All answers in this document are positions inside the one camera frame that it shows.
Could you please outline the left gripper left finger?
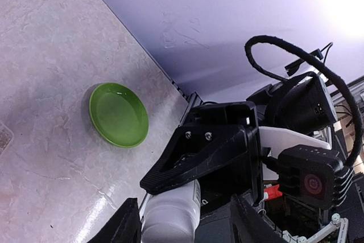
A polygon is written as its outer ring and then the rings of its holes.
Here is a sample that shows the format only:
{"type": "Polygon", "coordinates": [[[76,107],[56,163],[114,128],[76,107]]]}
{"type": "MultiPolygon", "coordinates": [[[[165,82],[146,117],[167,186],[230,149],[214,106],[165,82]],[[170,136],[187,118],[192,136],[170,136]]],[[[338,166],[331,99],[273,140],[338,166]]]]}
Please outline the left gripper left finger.
{"type": "Polygon", "coordinates": [[[137,198],[128,198],[115,213],[110,242],[141,242],[141,221],[137,198]]]}

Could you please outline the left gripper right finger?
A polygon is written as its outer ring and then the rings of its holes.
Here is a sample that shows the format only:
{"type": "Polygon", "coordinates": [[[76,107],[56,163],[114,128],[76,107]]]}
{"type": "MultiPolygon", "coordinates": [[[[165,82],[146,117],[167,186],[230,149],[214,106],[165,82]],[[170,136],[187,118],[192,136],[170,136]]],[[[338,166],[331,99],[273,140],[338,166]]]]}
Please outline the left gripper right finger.
{"type": "Polygon", "coordinates": [[[233,195],[230,200],[232,242],[286,242],[257,214],[244,197],[233,195]]]}

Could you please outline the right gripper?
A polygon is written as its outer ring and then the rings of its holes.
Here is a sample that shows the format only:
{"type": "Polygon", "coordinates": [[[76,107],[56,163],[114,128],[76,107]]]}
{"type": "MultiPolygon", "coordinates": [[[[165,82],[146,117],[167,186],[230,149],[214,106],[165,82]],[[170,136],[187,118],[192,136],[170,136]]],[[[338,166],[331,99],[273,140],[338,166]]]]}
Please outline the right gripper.
{"type": "Polygon", "coordinates": [[[246,191],[258,204],[263,190],[256,114],[250,102],[191,109],[140,186],[162,193],[197,179],[203,206],[222,206],[246,191]]]}

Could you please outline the small white pill bottle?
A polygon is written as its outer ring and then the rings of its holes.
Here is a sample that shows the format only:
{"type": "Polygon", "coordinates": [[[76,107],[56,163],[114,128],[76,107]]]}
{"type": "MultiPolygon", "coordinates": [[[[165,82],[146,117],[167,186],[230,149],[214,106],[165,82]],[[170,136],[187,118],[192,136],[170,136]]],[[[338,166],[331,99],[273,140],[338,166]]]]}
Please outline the small white pill bottle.
{"type": "Polygon", "coordinates": [[[197,180],[152,196],[143,214],[142,242],[193,242],[200,223],[200,208],[197,180]]]}

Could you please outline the clear plastic pill organizer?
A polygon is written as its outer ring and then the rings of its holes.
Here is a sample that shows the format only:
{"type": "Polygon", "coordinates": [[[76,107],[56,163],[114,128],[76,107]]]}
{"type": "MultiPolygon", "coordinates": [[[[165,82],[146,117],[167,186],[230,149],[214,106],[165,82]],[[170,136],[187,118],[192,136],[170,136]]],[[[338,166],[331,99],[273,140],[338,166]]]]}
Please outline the clear plastic pill organizer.
{"type": "Polygon", "coordinates": [[[13,132],[1,121],[0,122],[0,154],[3,154],[14,139],[13,132]]]}

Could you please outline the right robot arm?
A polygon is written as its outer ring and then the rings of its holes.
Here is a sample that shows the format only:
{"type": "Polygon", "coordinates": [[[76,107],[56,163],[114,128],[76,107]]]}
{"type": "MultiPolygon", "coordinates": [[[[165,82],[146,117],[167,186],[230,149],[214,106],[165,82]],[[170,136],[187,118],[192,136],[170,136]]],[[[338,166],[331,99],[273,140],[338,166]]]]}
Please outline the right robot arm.
{"type": "Polygon", "coordinates": [[[205,102],[193,107],[174,131],[158,161],[140,181],[157,195],[198,181],[215,202],[250,192],[263,200],[264,169],[276,174],[279,190],[320,209],[341,205],[353,180],[363,145],[361,113],[350,89],[311,53],[274,36],[258,35],[245,44],[251,66],[278,81],[242,102],[205,102]],[[313,72],[286,79],[255,61],[252,47],[270,44],[313,66],[313,72]],[[313,133],[337,120],[324,79],[343,95],[352,115],[355,139],[350,156],[320,148],[313,133]]]}

